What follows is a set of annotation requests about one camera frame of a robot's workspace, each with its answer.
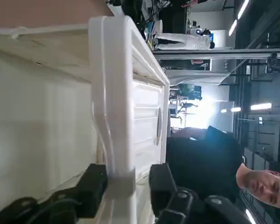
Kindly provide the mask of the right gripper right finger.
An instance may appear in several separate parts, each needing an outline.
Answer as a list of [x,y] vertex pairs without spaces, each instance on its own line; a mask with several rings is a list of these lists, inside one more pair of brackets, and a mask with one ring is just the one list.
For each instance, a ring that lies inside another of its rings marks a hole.
[[178,187],[168,164],[150,168],[149,187],[156,224],[249,224],[250,220],[227,198]]

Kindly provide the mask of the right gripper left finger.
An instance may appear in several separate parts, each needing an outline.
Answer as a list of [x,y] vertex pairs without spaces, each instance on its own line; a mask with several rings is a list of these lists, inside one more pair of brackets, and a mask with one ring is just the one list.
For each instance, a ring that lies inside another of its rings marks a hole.
[[107,187],[105,165],[90,164],[74,187],[53,193],[43,202],[22,197],[0,211],[0,224],[76,224],[94,218]]

